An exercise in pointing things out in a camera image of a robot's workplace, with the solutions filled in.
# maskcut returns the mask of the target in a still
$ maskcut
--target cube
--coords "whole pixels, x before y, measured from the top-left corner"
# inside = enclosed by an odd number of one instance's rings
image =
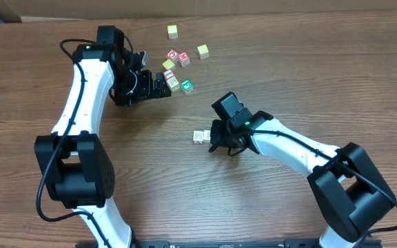
[[[163,76],[165,77],[165,80],[168,81],[168,79],[175,77],[176,75],[171,69],[169,69],[163,73]]]
[[[162,63],[162,65],[165,70],[176,70],[176,65],[174,64],[174,62],[171,61],[171,59],[167,59],[165,62]]]
[[[193,87],[194,86],[189,79],[186,79],[186,81],[181,84],[181,88],[185,94],[191,93]]]
[[[170,52],[168,52],[166,54],[166,58],[171,59],[172,62],[174,62],[174,63],[177,63],[177,61],[179,60],[179,54],[178,54],[178,52],[171,49]]]
[[[182,52],[179,54],[179,60],[182,66],[186,66],[191,63],[190,56],[186,52]]]
[[[193,144],[203,144],[203,131],[194,131],[194,135],[192,137]]]
[[[210,51],[207,49],[206,45],[200,45],[197,47],[200,59],[206,59],[210,56]]]
[[[179,37],[179,34],[177,33],[177,25],[168,26],[168,36],[170,39],[177,39]]]
[[[210,130],[205,130],[203,132],[203,142],[211,143],[211,131]]]
[[[177,81],[176,77],[173,76],[172,78],[168,79],[166,81],[166,84],[168,85],[169,89],[171,92],[175,92],[180,88],[180,83]]]

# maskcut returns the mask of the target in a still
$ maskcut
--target yellow cube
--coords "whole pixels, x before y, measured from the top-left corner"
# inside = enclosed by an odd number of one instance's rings
[[[197,47],[198,54],[200,55],[200,59],[206,59],[210,56],[210,51],[207,49],[206,45],[201,45]]]
[[[167,59],[165,62],[162,63],[163,67],[165,70],[176,70],[176,65],[174,62],[171,61],[171,59]]]
[[[170,39],[177,39],[179,34],[177,33],[177,25],[168,26],[168,36]]]

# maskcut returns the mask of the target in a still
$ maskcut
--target tabletop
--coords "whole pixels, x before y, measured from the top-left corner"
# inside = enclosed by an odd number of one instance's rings
[[[167,26],[177,24],[178,39]],[[33,145],[57,123],[73,68],[63,39],[95,39],[115,25],[159,72],[170,49],[194,91],[116,107],[108,98],[101,142],[114,165],[114,199],[141,240],[268,241],[315,238],[327,224],[303,176],[246,151],[228,157],[193,145],[233,91],[251,112],[273,114],[322,143],[365,148],[397,197],[397,11],[266,14],[0,24],[0,247],[73,247],[94,240],[80,218],[47,223],[34,206],[41,179]],[[200,60],[197,46],[210,57]],[[73,51],[76,44],[68,44]],[[68,213],[45,192],[49,216]],[[392,210],[376,226],[397,224]],[[376,234],[397,247],[397,231]]]

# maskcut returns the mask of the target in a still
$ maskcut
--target black and white robotic arm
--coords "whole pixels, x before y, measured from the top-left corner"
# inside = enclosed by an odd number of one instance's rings
[[[84,213],[81,217],[99,247],[128,248],[133,237],[132,229],[114,203],[114,168],[99,140],[107,95],[116,105],[128,106],[171,95],[161,72],[153,81],[151,72],[141,71],[146,64],[146,52],[126,50],[123,40],[123,33],[114,26],[101,26],[95,43],[78,46],[71,57],[74,79],[61,118],[52,134],[38,136],[34,146],[49,196],[75,214]],[[77,113],[66,133],[75,107]],[[270,114],[251,114],[231,92],[212,107],[220,119],[212,123],[210,152],[217,147],[250,149],[277,158],[308,179],[329,224],[316,244],[318,247],[354,247],[393,208],[386,196],[362,180],[347,190],[340,185],[344,178],[353,176],[352,169],[395,199],[361,147],[350,143],[340,149],[313,141],[286,128]],[[65,163],[70,156],[79,156],[80,163]],[[43,217],[41,210],[38,213],[44,220],[58,221]]]

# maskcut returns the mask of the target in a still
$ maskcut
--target green cube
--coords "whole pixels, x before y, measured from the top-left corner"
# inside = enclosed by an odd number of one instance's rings
[[[186,79],[185,82],[181,84],[181,88],[185,94],[189,94],[192,92],[192,88],[194,87],[189,79]]]

